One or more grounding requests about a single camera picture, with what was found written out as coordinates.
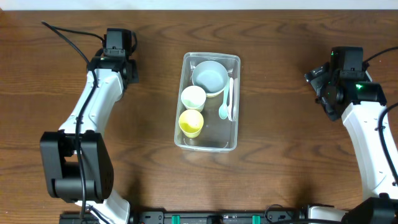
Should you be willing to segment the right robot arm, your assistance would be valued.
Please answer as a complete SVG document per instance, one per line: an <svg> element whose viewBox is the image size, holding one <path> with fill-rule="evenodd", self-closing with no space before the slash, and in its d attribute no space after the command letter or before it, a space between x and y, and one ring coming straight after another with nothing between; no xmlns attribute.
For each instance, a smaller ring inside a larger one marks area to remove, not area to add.
<svg viewBox="0 0 398 224"><path fill-rule="evenodd" d="M354 147L363 202L350 211L310 205L304 223L397 223L397 148L380 84L361 47L334 47L330 61L305 74L331 121L342 120Z"/></svg>

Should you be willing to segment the pale green cup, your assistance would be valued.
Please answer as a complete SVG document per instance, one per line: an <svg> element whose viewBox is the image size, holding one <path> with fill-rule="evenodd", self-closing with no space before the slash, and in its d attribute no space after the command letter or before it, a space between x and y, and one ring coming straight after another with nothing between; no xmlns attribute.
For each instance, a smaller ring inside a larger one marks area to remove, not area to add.
<svg viewBox="0 0 398 224"><path fill-rule="evenodd" d="M206 93L201 87L192 85L182 91L180 99L187 110L202 112L206 101Z"/></svg>

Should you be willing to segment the yellow bowl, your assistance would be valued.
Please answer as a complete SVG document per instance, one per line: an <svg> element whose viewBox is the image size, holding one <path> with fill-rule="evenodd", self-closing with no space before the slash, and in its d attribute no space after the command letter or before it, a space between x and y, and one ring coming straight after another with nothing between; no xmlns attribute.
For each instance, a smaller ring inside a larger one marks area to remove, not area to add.
<svg viewBox="0 0 398 224"><path fill-rule="evenodd" d="M218 96L220 93L224 92L224 88L221 89L220 91L214 92L214 93L206 93L207 98L213 98Z"/></svg>

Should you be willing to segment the light blue plastic spoon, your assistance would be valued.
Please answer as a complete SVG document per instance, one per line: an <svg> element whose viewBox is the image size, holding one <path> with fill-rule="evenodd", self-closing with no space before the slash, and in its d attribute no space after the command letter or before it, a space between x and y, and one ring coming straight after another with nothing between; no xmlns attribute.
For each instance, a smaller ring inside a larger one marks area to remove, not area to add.
<svg viewBox="0 0 398 224"><path fill-rule="evenodd" d="M218 110L219 117L221 119L226 119L228 117L228 106L227 106L228 94L229 94L229 82L227 82L223 90L223 102Z"/></svg>

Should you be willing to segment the white plastic fork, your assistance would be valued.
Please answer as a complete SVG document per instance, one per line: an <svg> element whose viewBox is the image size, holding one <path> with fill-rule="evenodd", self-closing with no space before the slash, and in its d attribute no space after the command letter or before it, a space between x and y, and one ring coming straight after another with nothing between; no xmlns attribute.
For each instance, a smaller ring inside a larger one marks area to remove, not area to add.
<svg viewBox="0 0 398 224"><path fill-rule="evenodd" d="M230 121L236 121L237 115L238 115L238 81L236 78L230 78L228 119Z"/></svg>

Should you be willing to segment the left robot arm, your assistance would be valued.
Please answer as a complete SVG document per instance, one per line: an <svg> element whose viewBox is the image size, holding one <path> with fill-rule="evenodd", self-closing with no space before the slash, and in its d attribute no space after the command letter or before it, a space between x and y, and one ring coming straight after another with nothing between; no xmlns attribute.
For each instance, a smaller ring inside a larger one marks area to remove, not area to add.
<svg viewBox="0 0 398 224"><path fill-rule="evenodd" d="M80 206L61 214L60 223L131 223L131 205L113 189L114 169L103 135L115 102L137 83L130 56L137 37L127 29L109 28L101 48L86 60L84 90L58 131L45 132L40 152L47 191L53 198Z"/></svg>

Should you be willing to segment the yellow cup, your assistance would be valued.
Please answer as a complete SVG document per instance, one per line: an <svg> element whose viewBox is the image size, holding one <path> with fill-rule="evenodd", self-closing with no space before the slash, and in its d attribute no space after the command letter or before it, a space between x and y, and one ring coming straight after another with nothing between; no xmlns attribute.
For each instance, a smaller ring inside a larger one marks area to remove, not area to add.
<svg viewBox="0 0 398 224"><path fill-rule="evenodd" d="M204 125L203 115L197 110L185 110L178 119L178 125L188 138L196 138Z"/></svg>

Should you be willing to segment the grey bowl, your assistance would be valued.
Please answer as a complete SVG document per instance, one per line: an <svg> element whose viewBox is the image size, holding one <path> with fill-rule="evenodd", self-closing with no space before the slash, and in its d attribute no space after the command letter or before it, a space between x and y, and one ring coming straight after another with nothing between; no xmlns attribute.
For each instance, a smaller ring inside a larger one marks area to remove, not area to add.
<svg viewBox="0 0 398 224"><path fill-rule="evenodd" d="M204 89L205 93L214 93L225 88L229 76L226 68L216 61L199 63L192 73L192 83Z"/></svg>

